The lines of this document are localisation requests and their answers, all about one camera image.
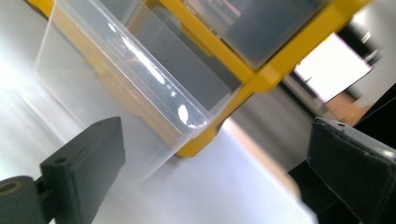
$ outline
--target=plastic bin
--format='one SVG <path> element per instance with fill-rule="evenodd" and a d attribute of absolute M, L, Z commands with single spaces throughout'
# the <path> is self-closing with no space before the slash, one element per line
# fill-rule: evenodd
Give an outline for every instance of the plastic bin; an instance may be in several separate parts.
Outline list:
<path fill-rule="evenodd" d="M 183 0 L 250 67 L 280 50 L 329 0 Z"/>
<path fill-rule="evenodd" d="M 113 15 L 95 0 L 57 0 L 36 73 L 82 128 L 121 116 L 124 170 L 141 181 L 205 129 L 231 90 L 140 1 L 124 3 Z"/>
<path fill-rule="evenodd" d="M 226 83 L 226 85 L 235 91 L 242 86 L 238 78 L 226 68 L 226 66 L 219 61 L 218 58 L 207 51 L 201 49 L 191 38 L 183 32 L 182 24 L 165 7 L 153 7 L 152 12 L 187 46 L 189 49 L 198 56 L 218 77 Z"/>

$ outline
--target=wall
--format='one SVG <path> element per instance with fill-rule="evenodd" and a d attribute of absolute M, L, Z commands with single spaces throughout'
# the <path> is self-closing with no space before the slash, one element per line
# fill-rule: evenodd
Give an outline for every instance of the wall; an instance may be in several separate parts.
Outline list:
<path fill-rule="evenodd" d="M 362 94 L 359 103 L 370 105 L 396 83 L 396 1 L 376 0 L 358 13 L 354 22 L 370 31 L 381 48 L 374 70 L 353 85 Z"/>

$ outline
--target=white surface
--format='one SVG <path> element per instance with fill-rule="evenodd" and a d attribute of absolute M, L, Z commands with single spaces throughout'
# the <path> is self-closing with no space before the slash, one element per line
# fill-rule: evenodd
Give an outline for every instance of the white surface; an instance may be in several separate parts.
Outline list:
<path fill-rule="evenodd" d="M 22 1 L 0 3 L 0 180 L 38 178 L 38 164 L 80 131 L 34 79 L 46 21 Z M 60 139 L 36 114 L 57 116 Z M 121 174 L 94 223 L 314 223 L 282 186 L 226 131 L 193 159 L 172 158 L 141 185 Z"/>
<path fill-rule="evenodd" d="M 371 69 L 338 35 L 332 34 L 301 61 L 295 72 L 325 104 Z"/>

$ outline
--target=yellow frame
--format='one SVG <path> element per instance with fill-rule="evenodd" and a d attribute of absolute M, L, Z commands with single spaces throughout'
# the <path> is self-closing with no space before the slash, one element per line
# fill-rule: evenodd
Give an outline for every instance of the yellow frame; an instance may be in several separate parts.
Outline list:
<path fill-rule="evenodd" d="M 148 7 L 160 3 L 170 10 L 182 23 L 183 31 L 208 55 L 217 57 L 242 83 L 242 87 L 221 114 L 199 136 L 190 140 L 177 155 L 193 157 L 218 133 L 220 124 L 253 93 L 267 92 L 291 72 L 312 49 L 331 33 L 342 29 L 353 15 L 372 0 L 332 0 L 268 63 L 258 70 L 248 67 L 231 49 L 191 13 L 181 0 L 146 0 Z M 50 0 L 28 0 L 46 16 L 53 3 Z"/>

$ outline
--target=black plastic part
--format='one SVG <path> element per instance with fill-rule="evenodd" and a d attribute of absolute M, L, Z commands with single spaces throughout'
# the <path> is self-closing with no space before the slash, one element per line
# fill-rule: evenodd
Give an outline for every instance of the black plastic part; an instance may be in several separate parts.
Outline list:
<path fill-rule="evenodd" d="M 35 181 L 35 186 L 37 187 L 38 198 L 41 202 L 44 219 L 46 223 L 50 223 L 60 211 L 58 197 L 54 189 L 46 188 L 42 176 Z"/>
<path fill-rule="evenodd" d="M 92 223 L 124 163 L 120 118 L 94 123 L 43 161 L 44 185 L 61 206 L 56 223 Z"/>
<path fill-rule="evenodd" d="M 396 84 L 370 108 L 355 129 L 396 148 Z"/>
<path fill-rule="evenodd" d="M 0 224 L 46 223 L 32 177 L 16 176 L 0 182 Z"/>
<path fill-rule="evenodd" d="M 345 124 L 315 119 L 308 163 L 362 223 L 396 223 L 396 150 Z"/>
<path fill-rule="evenodd" d="M 304 161 L 289 171 L 303 202 L 318 216 L 318 223 L 359 224 L 359 220 Z"/>

